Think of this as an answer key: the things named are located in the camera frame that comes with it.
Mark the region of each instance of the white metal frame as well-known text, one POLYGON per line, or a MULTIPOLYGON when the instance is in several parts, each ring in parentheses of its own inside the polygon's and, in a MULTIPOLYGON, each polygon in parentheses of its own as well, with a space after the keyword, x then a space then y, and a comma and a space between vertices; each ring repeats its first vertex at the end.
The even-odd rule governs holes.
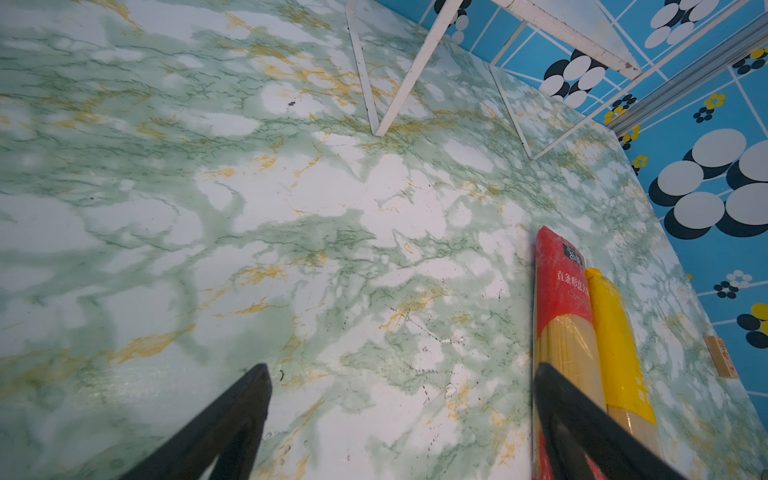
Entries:
MULTIPOLYGON (((679 47, 675 48, 673 51, 671 51, 666 57, 659 60, 658 63, 656 63, 653 67, 649 68, 648 70, 644 71, 639 77, 635 78, 632 82, 630 82, 629 85, 619 90, 618 93, 616 93, 613 97, 609 98, 607 101, 605 101, 599 108, 596 108, 584 117, 580 122, 578 122, 576 125, 574 125, 570 130, 562 134, 557 140, 553 141, 549 145, 547 145, 544 150, 537 153, 535 156, 531 157, 531 160, 538 160, 541 158, 544 154, 549 152, 551 149, 557 147, 560 143, 562 143, 563 140, 570 137, 571 134, 573 134, 576 130, 583 127, 588 123, 592 118, 594 118, 598 113, 602 112, 608 105, 614 103, 619 98, 625 96, 630 89, 637 87, 643 80, 650 77, 654 73, 656 73, 659 68, 665 66, 672 58, 675 58, 680 53, 683 52, 686 48, 690 47, 696 40, 699 38, 705 36, 706 33, 708 33, 713 28, 717 27, 720 23, 722 23, 726 18, 730 17, 733 13, 735 13, 739 8, 742 8, 744 5, 749 3, 750 0, 739 0, 738 2, 734 3, 730 6, 725 12, 721 13, 719 16, 717 16, 715 19, 713 19, 711 22, 709 22, 704 28, 699 29, 696 31, 693 35, 688 37, 686 41, 680 44, 679 47)), ((518 134, 520 135, 520 138, 524 138, 522 135, 522 132, 520 132, 520 129, 517 128, 517 124, 515 123, 515 117, 511 114, 511 111, 509 112, 510 116, 512 117, 512 122, 515 124, 515 128, 518 130, 518 134)))
POLYGON ((400 88, 397 89, 397 93, 392 99, 392 103, 389 104, 389 108, 387 108, 387 111, 380 122, 379 114, 376 111, 376 104, 373 102, 373 91, 371 90, 371 81, 368 78, 368 68, 366 67, 366 61, 362 56, 362 45, 360 44, 360 36, 357 31, 355 18, 356 4, 357 0, 347 0, 346 2, 346 21, 349 25, 349 36, 352 37, 355 62, 357 63, 357 71, 360 74, 360 83, 362 84, 362 97, 366 101, 368 119, 371 122, 371 131, 375 136, 383 137, 392 125, 395 117, 397 117, 397 114, 400 112, 400 108, 405 104, 408 95, 416 84, 416 80, 419 79, 422 71, 424 71, 424 67, 426 67, 427 62, 432 57, 432 53, 437 48, 438 43, 440 43, 442 36, 445 35, 445 31, 448 30, 453 15, 458 11, 458 7, 462 4, 462 0, 448 0, 442 6, 434 25, 432 25, 426 40, 424 40, 424 45, 422 45, 419 53, 416 54, 416 58, 413 59, 411 68, 408 70, 406 77, 402 80, 400 88))
MULTIPOLYGON (((718 15, 715 19, 709 22, 704 28, 701 28, 700 30, 694 32, 694 34, 688 37, 688 39, 686 39, 683 43, 681 43, 680 46, 675 48, 666 57, 659 60, 658 63, 653 65, 648 70, 640 74, 636 74, 638 70, 627 63, 623 69, 619 70, 619 72, 621 74, 624 74, 628 78, 634 78, 632 82, 630 82, 626 87, 619 90, 619 92, 616 93, 613 97, 605 101, 599 108, 594 109, 592 113, 584 117, 584 119, 579 121, 579 123, 574 125, 570 130, 562 134, 557 140, 555 140, 554 142, 549 144, 547 147, 545 147, 544 150, 540 151, 536 155, 532 155, 531 148, 528 146, 528 142, 525 140, 525 135, 523 134, 522 129, 520 128, 520 125, 517 122, 517 119, 513 115, 511 105, 509 104, 509 101, 507 100, 507 98, 504 96, 502 85, 498 78, 498 72, 495 71, 494 66, 496 62, 498 62, 499 59, 501 59, 501 57, 504 55, 504 53, 509 49, 509 47, 515 41, 515 39, 523 32, 523 30, 525 30, 525 27, 528 25, 528 21, 525 19, 530 18, 531 23, 533 23, 534 25, 542 22, 543 23, 550 22, 551 19, 546 18, 545 17, 547 15, 546 12, 541 10, 536 5, 533 5, 530 2, 530 0, 511 0, 507 5, 502 4, 503 0, 494 0, 494 2, 501 5, 505 10, 512 13, 518 13, 519 16, 521 16, 524 19, 524 21, 517 27, 517 29, 509 38, 509 40, 507 40, 507 42, 505 43, 501 51, 499 51, 499 53, 493 58, 489 67, 491 70, 491 75, 493 76, 496 86, 499 89, 499 94, 502 96, 504 105, 507 108, 509 117, 511 118, 512 123, 515 126, 515 130, 518 132, 518 136, 520 137, 520 140, 523 144, 525 153, 528 155, 528 157, 531 160, 538 160, 539 158, 541 158, 543 155, 548 153, 551 149, 557 147, 563 140, 568 138, 576 130, 580 129, 590 120, 592 120, 592 118, 594 118, 598 113, 603 111, 608 105, 612 104, 618 98, 623 97, 627 92, 629 92, 630 89, 636 87, 643 80, 645 80, 646 78, 650 77, 651 75, 659 71, 659 69, 664 65, 666 65, 670 60, 672 60, 672 58, 678 56, 682 51, 688 48, 696 40, 703 37, 706 33, 711 31, 713 28, 717 27, 726 18, 731 16, 734 12, 736 12, 739 8, 743 7, 749 1, 750 0, 739 0, 738 2, 735 2, 734 4, 732 4, 726 11, 718 15)), ((408 73, 406 74, 406 77, 403 79, 402 84, 398 88, 397 93, 395 94, 395 97, 392 99, 392 103, 387 108, 387 111, 384 114, 384 117, 381 119, 381 121, 379 121, 379 114, 376 110, 376 103, 373 100, 371 82, 370 82, 370 79, 368 78, 368 68, 366 67, 366 61, 362 54, 362 45, 360 43, 360 36, 357 31, 357 20, 355 17, 355 7, 357 5, 357 0, 347 0, 346 20, 347 20, 347 24, 349 25, 349 36, 352 39, 353 51, 355 53, 355 61, 357 63, 357 69, 360 76, 360 84, 362 85, 362 96, 366 103, 366 110, 368 111, 368 119, 371 124, 371 132, 373 132, 375 136, 383 137, 384 134, 386 134, 389 127, 392 125, 393 121, 395 120, 395 117, 397 117, 397 114, 400 112, 400 109, 405 104, 406 99, 408 98, 408 95, 411 93, 413 86, 415 85, 416 81, 419 79, 419 76, 421 75, 422 71, 424 71, 424 68, 426 67, 427 62, 429 62, 429 59, 432 57, 432 53, 434 53, 438 43, 442 39, 442 36, 445 34, 445 31, 448 29, 448 26, 451 24, 453 15, 458 11, 458 7, 460 6, 461 3, 462 3, 462 0, 447 0, 447 2, 445 2, 442 9, 440 10, 440 13, 437 16, 437 19, 435 20, 435 23, 432 25, 432 28, 429 30, 426 40, 424 40, 424 44, 419 50, 419 53, 416 54, 416 57, 414 58, 413 63, 411 64, 411 68, 408 70, 408 73)), ((570 29, 567 25, 562 24, 562 22, 556 21, 556 23, 559 25, 559 28, 563 28, 565 30, 565 33, 567 34, 566 36, 570 37, 572 35, 576 35, 579 37, 578 42, 572 42, 572 43, 577 44, 577 43, 587 42, 590 44, 594 44, 592 40, 585 38, 582 35, 579 35, 575 31, 572 31, 572 29, 570 29)), ((602 63, 610 67, 611 66, 610 63, 612 62, 606 62, 605 60, 608 60, 608 58, 604 58, 604 57, 611 57, 610 58, 611 60, 615 60, 616 58, 613 55, 611 55, 609 52, 602 50, 601 48, 599 48, 598 50, 601 50, 600 55, 595 55, 595 56, 591 55, 592 58, 595 58, 596 60, 601 61, 602 63)))
POLYGON ((606 50, 595 40, 573 29, 567 21, 559 20, 553 14, 544 10, 536 0, 492 0, 504 10, 540 28, 542 31, 556 37, 573 48, 584 52, 603 65, 617 71, 626 78, 636 78, 642 73, 640 65, 634 58, 621 58, 606 50))

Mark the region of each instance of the marble pattern surface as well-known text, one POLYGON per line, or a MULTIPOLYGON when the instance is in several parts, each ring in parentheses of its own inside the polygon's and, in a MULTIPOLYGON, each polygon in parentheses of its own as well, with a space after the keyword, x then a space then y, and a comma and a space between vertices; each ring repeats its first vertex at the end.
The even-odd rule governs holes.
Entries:
MULTIPOLYGON (((425 32, 357 13, 383 112, 425 32)), ((768 467, 602 126, 524 161, 487 64, 441 44, 373 137, 336 0, 9 0, 0 25, 8 478, 116 478, 258 362, 252 478, 530 478, 542 225, 624 294, 667 460, 768 467)))

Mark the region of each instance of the yellow package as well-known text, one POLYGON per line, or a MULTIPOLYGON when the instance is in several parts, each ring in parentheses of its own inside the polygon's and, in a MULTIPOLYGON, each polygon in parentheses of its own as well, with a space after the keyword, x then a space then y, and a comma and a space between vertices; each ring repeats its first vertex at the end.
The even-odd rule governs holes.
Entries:
POLYGON ((621 294, 600 270, 590 268, 586 274, 608 415, 661 457, 656 416, 621 294))

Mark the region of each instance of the plastic wrap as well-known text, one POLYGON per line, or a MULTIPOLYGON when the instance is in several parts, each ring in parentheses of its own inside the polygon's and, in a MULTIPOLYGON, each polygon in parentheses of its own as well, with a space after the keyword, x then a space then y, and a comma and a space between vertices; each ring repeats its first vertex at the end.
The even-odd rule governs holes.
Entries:
MULTIPOLYGON (((536 238, 535 296, 534 371, 540 362, 549 362, 605 410, 584 258, 547 227, 536 238)), ((549 480, 552 473, 535 413, 534 419, 534 478, 549 480)))
POLYGON ((608 415, 662 458, 656 416, 621 293, 594 268, 587 270, 587 282, 608 415))

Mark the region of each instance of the blue patterned wall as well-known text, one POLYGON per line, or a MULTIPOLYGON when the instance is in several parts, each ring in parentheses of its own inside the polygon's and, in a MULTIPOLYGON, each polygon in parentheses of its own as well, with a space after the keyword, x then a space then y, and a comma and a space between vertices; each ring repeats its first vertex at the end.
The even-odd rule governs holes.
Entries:
POLYGON ((768 425, 766 50, 644 122, 627 156, 768 425))
MULTIPOLYGON (((437 11, 445 0, 379 0, 414 22, 431 28, 437 11)), ((630 49, 632 55, 647 70, 675 45, 705 26, 735 0, 615 0, 598 5, 630 49)), ((669 64, 638 85, 631 95, 600 113, 597 121, 606 122, 631 108, 636 99, 644 97, 677 72, 687 67, 710 48, 732 35, 765 10, 764 0, 752 0, 725 22, 718 25, 669 64)), ((490 61, 520 25, 520 20, 500 9, 491 0, 464 0, 462 10, 451 24, 447 36, 464 49, 490 61)), ((559 95, 567 104, 583 114, 591 113, 629 80, 616 71, 605 70, 596 61, 578 58, 581 53, 570 45, 547 35, 538 28, 527 27, 499 65, 510 74, 535 88, 559 95)))

